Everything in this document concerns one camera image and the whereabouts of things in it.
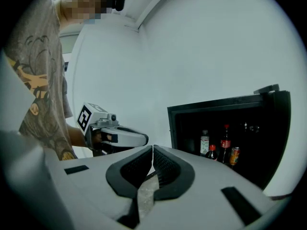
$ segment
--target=man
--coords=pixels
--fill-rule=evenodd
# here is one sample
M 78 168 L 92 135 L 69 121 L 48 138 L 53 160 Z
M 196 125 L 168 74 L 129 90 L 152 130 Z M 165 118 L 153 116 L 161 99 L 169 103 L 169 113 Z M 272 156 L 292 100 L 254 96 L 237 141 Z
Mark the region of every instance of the man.
M 107 0 L 34 0 L 23 13 L 4 52 L 10 65 L 35 96 L 20 127 L 60 160 L 77 158 L 72 146 L 86 147 L 82 132 L 66 124 L 72 116 L 59 32 L 73 23 L 106 12 Z M 94 137 L 97 144 L 101 135 Z

